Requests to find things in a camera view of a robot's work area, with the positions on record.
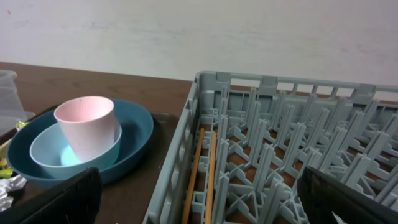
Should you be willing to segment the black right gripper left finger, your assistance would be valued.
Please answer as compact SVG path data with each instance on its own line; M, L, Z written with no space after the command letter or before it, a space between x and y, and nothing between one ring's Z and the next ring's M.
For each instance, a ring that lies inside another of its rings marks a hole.
M1 212L1 223L94 223L101 194L99 169L91 167Z

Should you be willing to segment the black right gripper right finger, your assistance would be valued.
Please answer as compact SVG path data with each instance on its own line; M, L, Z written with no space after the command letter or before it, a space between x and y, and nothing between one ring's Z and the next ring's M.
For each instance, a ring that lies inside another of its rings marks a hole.
M312 167L303 169L297 193L310 224L395 224L397 212Z

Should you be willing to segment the white tissue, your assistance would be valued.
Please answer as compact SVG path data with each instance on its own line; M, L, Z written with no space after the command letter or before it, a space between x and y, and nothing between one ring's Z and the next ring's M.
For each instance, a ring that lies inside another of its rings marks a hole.
M22 189L27 183L27 179L21 175L15 177L10 177L6 179L1 179L1 211L5 211L11 208L14 198L10 196L10 193Z

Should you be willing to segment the yellow green snack wrapper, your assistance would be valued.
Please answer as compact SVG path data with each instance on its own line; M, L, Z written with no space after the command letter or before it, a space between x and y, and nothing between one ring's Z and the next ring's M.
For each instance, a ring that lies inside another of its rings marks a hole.
M28 121L19 121L16 124L16 131L11 131L11 134L6 134L6 141L1 145L1 178L10 178L15 176L14 171L11 169L6 159L6 152L12 137L16 132L20 131L24 126L28 125Z

